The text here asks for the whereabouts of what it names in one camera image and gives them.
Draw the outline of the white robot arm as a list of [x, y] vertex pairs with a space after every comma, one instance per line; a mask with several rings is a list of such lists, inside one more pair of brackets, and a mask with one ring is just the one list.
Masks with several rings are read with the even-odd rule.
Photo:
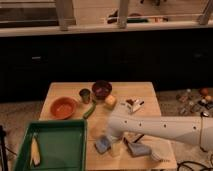
[[106, 127], [109, 139], [120, 139], [125, 132], [178, 141], [213, 151], [213, 118], [111, 114]]

